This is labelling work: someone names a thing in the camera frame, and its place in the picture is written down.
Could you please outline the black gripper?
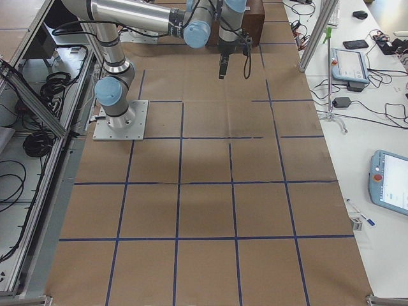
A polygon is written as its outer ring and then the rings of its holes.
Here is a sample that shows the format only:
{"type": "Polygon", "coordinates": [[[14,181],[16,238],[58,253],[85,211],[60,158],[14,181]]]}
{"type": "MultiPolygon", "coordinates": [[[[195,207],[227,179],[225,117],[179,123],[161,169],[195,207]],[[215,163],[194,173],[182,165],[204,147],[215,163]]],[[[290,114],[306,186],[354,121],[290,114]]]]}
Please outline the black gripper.
{"type": "Polygon", "coordinates": [[[241,30],[236,33],[229,32],[229,34],[234,35],[232,41],[225,41],[221,37],[218,39],[218,51],[220,53],[219,79],[223,79],[226,76],[228,57],[236,51],[237,47],[242,47],[242,54],[244,56],[248,57],[251,54],[252,38],[246,30],[241,30]]]}

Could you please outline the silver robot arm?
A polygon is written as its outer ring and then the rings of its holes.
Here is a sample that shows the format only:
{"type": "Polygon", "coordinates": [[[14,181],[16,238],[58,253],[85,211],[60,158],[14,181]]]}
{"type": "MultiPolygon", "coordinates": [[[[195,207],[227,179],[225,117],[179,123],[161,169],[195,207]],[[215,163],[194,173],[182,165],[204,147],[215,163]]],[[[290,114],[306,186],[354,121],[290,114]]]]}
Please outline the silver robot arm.
{"type": "Polygon", "coordinates": [[[219,23],[217,49],[220,53],[219,78],[227,74],[230,55],[242,47],[245,56],[244,78],[251,75],[252,38],[242,29],[245,1],[188,1],[187,20],[183,22],[182,35],[191,48],[201,48],[209,41],[212,24],[219,23]]]}
{"type": "Polygon", "coordinates": [[[127,99],[135,66],[125,56],[119,28],[174,36],[190,47],[201,48],[209,39],[214,21],[213,1],[193,1],[192,8],[185,10],[146,1],[63,1],[63,5],[79,22],[93,29],[91,36],[106,71],[94,92],[105,111],[106,125],[117,131],[132,126],[136,119],[135,109],[127,99]]]}

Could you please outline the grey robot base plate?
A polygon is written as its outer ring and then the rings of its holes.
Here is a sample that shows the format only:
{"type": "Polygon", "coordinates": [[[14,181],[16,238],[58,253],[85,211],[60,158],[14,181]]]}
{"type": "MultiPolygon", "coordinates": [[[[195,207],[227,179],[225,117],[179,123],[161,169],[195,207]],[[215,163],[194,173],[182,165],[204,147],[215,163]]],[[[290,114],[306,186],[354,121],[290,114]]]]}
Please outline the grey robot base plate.
{"type": "Polygon", "coordinates": [[[127,112],[110,117],[100,109],[92,139],[95,141],[142,141],[148,113],[148,100],[132,100],[127,112]]]}

